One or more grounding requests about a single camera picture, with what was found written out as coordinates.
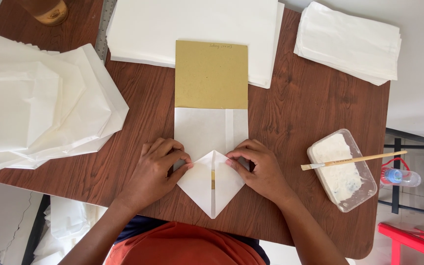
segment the hand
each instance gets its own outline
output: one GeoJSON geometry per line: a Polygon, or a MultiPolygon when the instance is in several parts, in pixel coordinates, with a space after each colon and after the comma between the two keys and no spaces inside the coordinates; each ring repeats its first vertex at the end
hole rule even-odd
{"type": "Polygon", "coordinates": [[[139,211],[170,192],[192,166],[191,157],[180,142],[158,138],[154,143],[146,143],[132,178],[118,199],[139,211]],[[168,170],[180,159],[185,164],[168,177],[168,170]]]}
{"type": "Polygon", "coordinates": [[[236,170],[250,188],[270,201],[277,204],[289,193],[293,193],[276,156],[258,140],[247,139],[225,156],[229,158],[227,165],[236,170]],[[253,161],[256,165],[253,172],[249,172],[237,161],[240,157],[244,157],[247,162],[253,161]]]}

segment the wooden table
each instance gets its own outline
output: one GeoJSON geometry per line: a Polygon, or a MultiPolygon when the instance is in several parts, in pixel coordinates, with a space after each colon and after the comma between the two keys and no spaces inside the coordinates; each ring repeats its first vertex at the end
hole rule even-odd
{"type": "MultiPolygon", "coordinates": [[[[69,16],[60,26],[43,26],[11,0],[0,5],[0,35],[41,49],[69,51],[95,44],[102,0],[66,0],[69,16]]],[[[269,90],[249,86],[249,135],[276,154],[288,183],[346,257],[372,249],[377,195],[349,213],[327,198],[315,172],[303,172],[306,149],[346,128],[363,155],[381,153],[389,98],[387,82],[375,86],[292,51],[300,13],[286,9],[269,90]]],[[[106,67],[130,107],[122,131],[98,152],[53,159],[36,170],[0,170],[0,183],[109,206],[131,176],[144,142],[173,137],[174,69],[110,61],[106,67]]],[[[379,183],[381,160],[368,166],[379,183]]],[[[143,215],[292,245],[279,209],[244,186],[211,220],[178,187],[143,215]]]]}

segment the glue residue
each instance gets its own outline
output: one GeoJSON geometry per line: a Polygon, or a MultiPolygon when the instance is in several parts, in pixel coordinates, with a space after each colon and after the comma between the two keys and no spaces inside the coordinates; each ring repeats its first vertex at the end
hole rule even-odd
{"type": "MultiPolygon", "coordinates": [[[[316,144],[312,149],[316,163],[351,159],[350,147],[342,134],[337,133],[316,144]]],[[[361,176],[354,163],[320,168],[334,198],[339,203],[351,198],[362,185],[361,176]]]]}

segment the blue bottle cap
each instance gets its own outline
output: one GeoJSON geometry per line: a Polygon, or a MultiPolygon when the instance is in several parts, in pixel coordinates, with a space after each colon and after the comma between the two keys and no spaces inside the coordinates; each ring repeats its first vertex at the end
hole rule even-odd
{"type": "Polygon", "coordinates": [[[388,169],[385,172],[385,179],[392,183],[401,183],[402,176],[403,176],[402,172],[395,168],[388,169]]]}

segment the orange shirt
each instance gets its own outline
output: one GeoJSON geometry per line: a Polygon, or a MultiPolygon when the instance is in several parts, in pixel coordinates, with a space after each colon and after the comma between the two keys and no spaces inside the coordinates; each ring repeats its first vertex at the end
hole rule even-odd
{"type": "Polygon", "coordinates": [[[112,247],[106,265],[265,265],[249,245],[203,227],[169,222],[112,247]]]}

